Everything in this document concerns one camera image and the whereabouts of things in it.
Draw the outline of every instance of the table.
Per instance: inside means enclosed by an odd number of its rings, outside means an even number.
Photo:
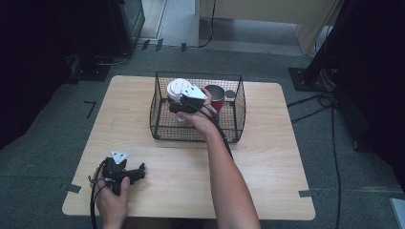
[[[211,18],[215,0],[195,0],[197,15],[197,45],[200,18]],[[313,47],[326,25],[333,25],[341,0],[218,0],[215,17],[252,21],[295,24],[295,35],[303,54]]]
[[[152,138],[149,112],[154,77],[115,76],[78,164],[66,215],[89,216],[88,175],[111,151],[128,154],[127,169],[144,162],[146,178],[130,186],[128,216],[214,219],[203,142]],[[230,148],[252,195],[259,219],[311,220],[315,211],[280,85],[245,82],[246,120]]]

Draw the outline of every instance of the person's left hand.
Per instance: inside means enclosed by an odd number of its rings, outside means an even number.
[[[98,178],[103,178],[102,168],[98,173]],[[96,197],[96,205],[104,219],[104,229],[121,228],[128,214],[128,189],[128,177],[125,177],[121,182],[120,196],[115,195],[105,181],[99,181],[96,184],[95,194],[99,191]]]

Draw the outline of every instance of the basket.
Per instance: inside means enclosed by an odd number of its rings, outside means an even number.
[[[229,143],[241,139],[245,126],[245,91],[240,75],[212,73],[156,73],[155,94],[150,111],[152,137],[159,140],[203,141],[193,125],[179,122],[176,115],[169,112],[167,85],[183,78],[198,87],[214,84],[225,90],[225,99],[219,115],[219,125]]]

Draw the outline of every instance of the bare arm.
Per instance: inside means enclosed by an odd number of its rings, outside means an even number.
[[[178,113],[178,116],[193,123],[207,144],[211,195],[219,227],[260,228],[245,180],[215,125],[199,114]]]

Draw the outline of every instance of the hand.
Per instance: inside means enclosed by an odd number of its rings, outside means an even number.
[[[103,178],[102,168],[98,174],[98,178]],[[96,205],[100,215],[104,219],[104,229],[121,228],[128,214],[128,189],[128,177],[125,177],[121,182],[120,196],[115,195],[106,182],[99,181],[96,184],[95,194],[99,191],[96,196]]]
[[[205,106],[205,105],[211,104],[211,101],[212,101],[211,93],[205,88],[201,88],[201,90],[205,93],[205,95],[207,97],[207,99],[204,101],[203,105]],[[205,107],[202,107],[201,111],[206,113],[207,115],[212,116],[211,113],[208,111],[208,109],[206,109]],[[196,128],[196,130],[200,133],[200,136],[202,137],[202,139],[205,141],[209,134],[217,133],[217,129],[214,126],[214,124],[212,124],[211,121],[208,120],[200,112],[195,112],[193,114],[178,112],[177,116],[180,118],[183,118],[183,119],[187,120],[188,122],[190,122],[191,124],[193,124],[194,127]]]

